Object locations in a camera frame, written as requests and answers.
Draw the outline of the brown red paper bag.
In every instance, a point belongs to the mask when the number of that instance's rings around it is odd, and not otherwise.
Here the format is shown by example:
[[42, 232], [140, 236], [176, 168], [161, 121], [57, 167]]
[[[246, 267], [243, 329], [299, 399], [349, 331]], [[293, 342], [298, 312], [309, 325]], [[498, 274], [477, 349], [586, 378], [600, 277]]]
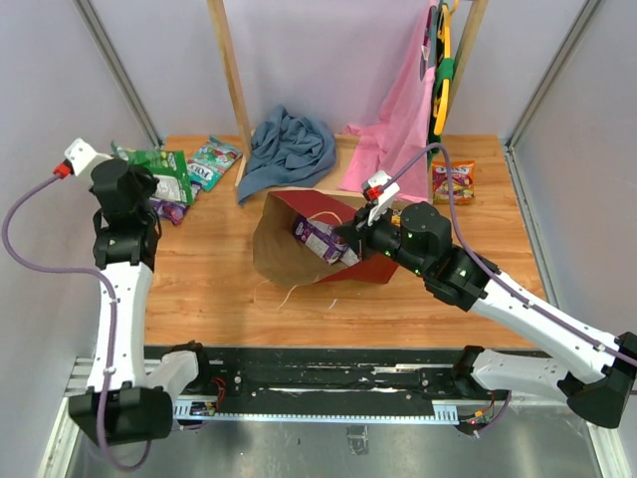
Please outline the brown red paper bag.
[[327, 263], [294, 235], [295, 223], [310, 218], [329, 226], [353, 218], [361, 198], [333, 196], [315, 189], [281, 189], [267, 193], [261, 219], [253, 234], [253, 264], [265, 279], [283, 288], [357, 281], [387, 284], [397, 266], [387, 257], [346, 265]]

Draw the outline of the orange Fox's fruits bag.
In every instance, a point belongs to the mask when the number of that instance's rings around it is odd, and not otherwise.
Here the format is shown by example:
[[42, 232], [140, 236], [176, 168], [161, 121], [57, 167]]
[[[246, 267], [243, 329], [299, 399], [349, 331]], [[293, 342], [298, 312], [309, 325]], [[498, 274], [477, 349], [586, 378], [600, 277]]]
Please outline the orange Fox's fruits bag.
[[451, 178], [448, 180], [447, 167], [444, 161], [432, 163], [433, 200], [436, 204], [447, 204], [450, 193], [453, 193], [456, 204], [469, 204], [475, 198], [476, 163], [470, 161], [453, 161]]

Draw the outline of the green Fox's candy bag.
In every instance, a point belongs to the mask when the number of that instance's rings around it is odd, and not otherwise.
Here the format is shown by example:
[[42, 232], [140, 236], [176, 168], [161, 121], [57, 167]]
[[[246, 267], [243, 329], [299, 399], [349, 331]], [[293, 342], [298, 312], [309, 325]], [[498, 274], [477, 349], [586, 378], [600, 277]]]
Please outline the green Fox's candy bag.
[[209, 192], [242, 157], [243, 152], [237, 147], [210, 136], [188, 160], [190, 180], [205, 192]]

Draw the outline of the green snack packet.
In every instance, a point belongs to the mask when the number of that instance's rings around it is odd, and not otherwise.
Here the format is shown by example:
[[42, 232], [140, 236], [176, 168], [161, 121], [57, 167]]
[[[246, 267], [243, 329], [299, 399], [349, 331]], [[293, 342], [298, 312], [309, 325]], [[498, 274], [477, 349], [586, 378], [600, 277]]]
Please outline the green snack packet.
[[192, 205], [195, 195], [192, 192], [187, 161], [182, 150], [165, 151], [159, 149], [131, 149], [112, 141], [112, 152], [130, 164], [146, 168], [158, 184], [153, 198], [172, 203]]

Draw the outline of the yellow M&M's packet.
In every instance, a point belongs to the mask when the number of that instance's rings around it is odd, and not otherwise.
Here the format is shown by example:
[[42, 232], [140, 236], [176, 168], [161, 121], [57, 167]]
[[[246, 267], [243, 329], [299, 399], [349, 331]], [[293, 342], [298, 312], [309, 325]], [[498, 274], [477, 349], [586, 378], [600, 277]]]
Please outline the yellow M&M's packet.
[[391, 223], [396, 226], [401, 224], [401, 210], [392, 210]]

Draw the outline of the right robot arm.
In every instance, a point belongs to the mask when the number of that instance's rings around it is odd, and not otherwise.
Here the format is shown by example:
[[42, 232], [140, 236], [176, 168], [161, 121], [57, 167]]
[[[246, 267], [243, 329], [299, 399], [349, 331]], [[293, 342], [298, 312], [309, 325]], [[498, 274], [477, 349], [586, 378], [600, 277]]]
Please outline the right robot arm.
[[537, 346], [542, 357], [467, 346], [451, 371], [453, 390], [522, 392], [566, 404], [580, 418], [619, 426], [636, 380], [636, 337], [614, 336], [583, 323], [526, 290], [466, 243], [454, 244], [456, 221], [427, 202], [407, 206], [399, 224], [372, 206], [336, 227], [361, 258], [380, 254], [421, 278], [447, 305], [497, 322]]

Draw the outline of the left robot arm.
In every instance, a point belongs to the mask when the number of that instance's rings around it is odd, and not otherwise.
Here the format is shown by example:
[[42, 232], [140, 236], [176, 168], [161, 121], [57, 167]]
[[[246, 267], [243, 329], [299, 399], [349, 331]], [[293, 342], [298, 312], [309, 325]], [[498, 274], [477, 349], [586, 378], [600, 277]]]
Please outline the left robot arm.
[[206, 391], [213, 369], [203, 346], [190, 341], [170, 348], [152, 372], [145, 370], [146, 302], [161, 237], [150, 197], [158, 181], [119, 158], [98, 164], [90, 180], [100, 204], [93, 253], [101, 312], [87, 388], [70, 398], [69, 414], [99, 446], [161, 439], [171, 431], [179, 395]]

